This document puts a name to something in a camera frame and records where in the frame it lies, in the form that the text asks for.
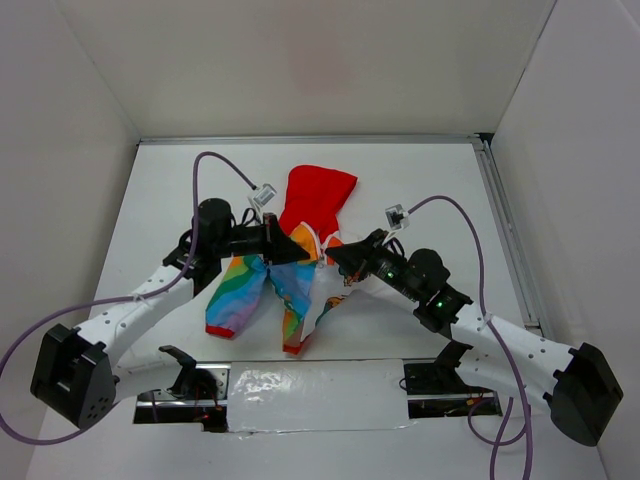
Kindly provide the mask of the rainbow children's zip jacket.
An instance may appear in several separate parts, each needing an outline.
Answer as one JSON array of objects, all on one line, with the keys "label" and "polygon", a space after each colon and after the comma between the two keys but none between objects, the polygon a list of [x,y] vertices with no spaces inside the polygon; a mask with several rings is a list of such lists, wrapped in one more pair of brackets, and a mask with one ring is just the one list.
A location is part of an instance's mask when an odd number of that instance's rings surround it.
[{"label": "rainbow children's zip jacket", "polygon": [[326,256],[327,248],[343,244],[337,215],[357,182],[356,176],[335,169],[294,167],[279,225],[309,258],[269,265],[257,255],[234,257],[205,309],[205,332],[226,339],[241,333],[270,284],[284,306],[282,350],[297,355],[330,310],[358,290],[374,293],[373,278],[347,285]]}]

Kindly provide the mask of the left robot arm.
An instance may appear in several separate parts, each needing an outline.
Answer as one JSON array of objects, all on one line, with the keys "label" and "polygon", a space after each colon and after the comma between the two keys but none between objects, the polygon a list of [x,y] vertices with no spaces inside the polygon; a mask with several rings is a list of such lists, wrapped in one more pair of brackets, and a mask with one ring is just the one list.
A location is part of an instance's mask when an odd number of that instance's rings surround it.
[{"label": "left robot arm", "polygon": [[237,225],[227,201],[203,201],[190,229],[142,285],[110,302],[99,316],[73,328],[57,324],[45,333],[31,394],[80,429],[96,424],[118,401],[161,386],[176,399],[189,397],[199,382],[217,394],[215,377],[172,345],[160,347],[163,356],[156,364],[121,368],[118,362],[160,320],[204,290],[221,273],[223,259],[252,254],[269,265],[309,257],[274,214],[263,214],[256,225]]}]

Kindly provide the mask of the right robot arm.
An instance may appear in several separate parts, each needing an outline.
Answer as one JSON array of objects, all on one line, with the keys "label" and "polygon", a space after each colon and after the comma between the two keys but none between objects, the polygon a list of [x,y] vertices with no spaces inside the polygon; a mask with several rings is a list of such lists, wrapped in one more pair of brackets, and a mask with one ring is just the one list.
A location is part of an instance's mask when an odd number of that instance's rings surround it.
[{"label": "right robot arm", "polygon": [[469,385],[523,398],[571,440],[599,443],[623,398],[600,349],[557,343],[483,313],[449,284],[450,272],[436,251],[422,248],[404,257],[384,246],[385,236],[376,230],[326,254],[346,281],[374,276],[414,302],[420,324],[448,339],[436,369],[441,388],[457,392]]}]

